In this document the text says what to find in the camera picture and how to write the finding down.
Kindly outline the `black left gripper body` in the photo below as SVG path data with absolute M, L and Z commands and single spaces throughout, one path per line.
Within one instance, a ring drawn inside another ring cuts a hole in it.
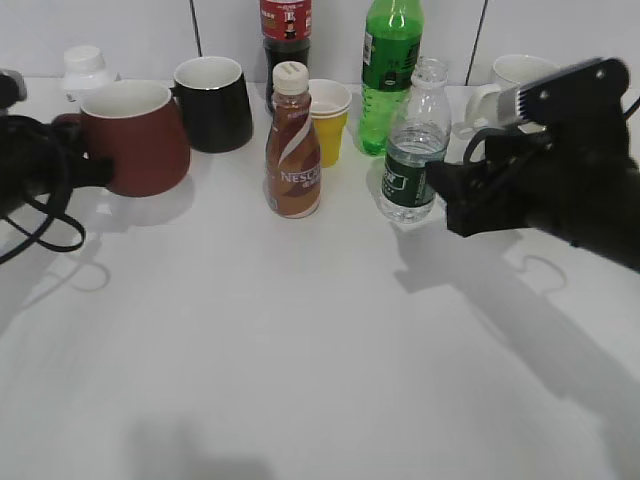
M 32 154 L 33 193 L 53 193 L 63 184 L 71 189 L 106 187 L 113 180 L 113 160 L 89 153 L 79 114 L 59 115 L 47 127 L 48 134 L 38 140 Z

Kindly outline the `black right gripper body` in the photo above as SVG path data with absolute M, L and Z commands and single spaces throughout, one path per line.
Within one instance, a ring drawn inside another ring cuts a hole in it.
M 444 200 L 447 229 L 459 236 L 518 228 L 553 235 L 555 219 L 525 189 L 526 169 L 553 146 L 554 138 L 546 131 L 525 134 L 487 128 L 475 134 L 462 161 L 454 164 L 482 163 L 483 179 L 474 183 L 468 200 Z

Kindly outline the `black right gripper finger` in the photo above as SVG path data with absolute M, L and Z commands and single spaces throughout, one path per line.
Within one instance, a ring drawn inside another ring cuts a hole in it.
M 425 165 L 427 183 L 445 201 L 466 201 L 474 190 L 474 183 L 483 179 L 483 164 L 451 164 L 443 161 Z

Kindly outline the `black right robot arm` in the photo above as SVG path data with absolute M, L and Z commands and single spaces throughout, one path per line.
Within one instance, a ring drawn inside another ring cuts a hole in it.
M 622 105 L 630 74 L 593 58 L 498 92 L 458 164 L 430 162 L 450 231 L 536 228 L 639 269 L 639 167 Z

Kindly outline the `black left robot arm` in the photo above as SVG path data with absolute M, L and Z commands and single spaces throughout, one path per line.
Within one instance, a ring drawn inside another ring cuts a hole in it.
M 1 214 L 12 213 L 41 195 L 45 210 L 65 210 L 74 190 L 105 187 L 114 161 L 88 152 L 79 119 L 64 114 L 50 123 L 11 114 L 27 99 L 26 83 L 14 70 L 1 71 Z

